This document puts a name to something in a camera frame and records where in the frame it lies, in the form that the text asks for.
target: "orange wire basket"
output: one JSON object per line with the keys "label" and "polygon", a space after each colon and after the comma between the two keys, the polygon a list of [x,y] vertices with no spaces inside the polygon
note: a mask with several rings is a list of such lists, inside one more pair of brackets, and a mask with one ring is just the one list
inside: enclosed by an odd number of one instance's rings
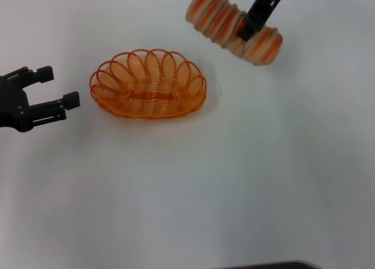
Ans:
{"label": "orange wire basket", "polygon": [[91,76],[90,93],[117,117],[182,118],[203,106],[206,79],[178,52],[137,49],[101,64]]}

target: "black clamp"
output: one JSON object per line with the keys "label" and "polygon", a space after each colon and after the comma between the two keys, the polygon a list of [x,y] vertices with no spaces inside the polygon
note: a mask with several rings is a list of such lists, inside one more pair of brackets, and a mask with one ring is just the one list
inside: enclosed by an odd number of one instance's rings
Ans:
{"label": "black clamp", "polygon": [[256,0],[246,14],[243,27],[237,35],[246,41],[251,39],[264,27],[279,2],[280,0]]}
{"label": "black clamp", "polygon": [[19,132],[26,132],[38,125],[65,120],[65,109],[71,110],[80,106],[78,92],[66,94],[55,101],[30,106],[23,91],[23,88],[31,84],[45,83],[53,79],[50,66],[37,69],[36,73],[23,67],[0,76],[0,127],[12,127]]}

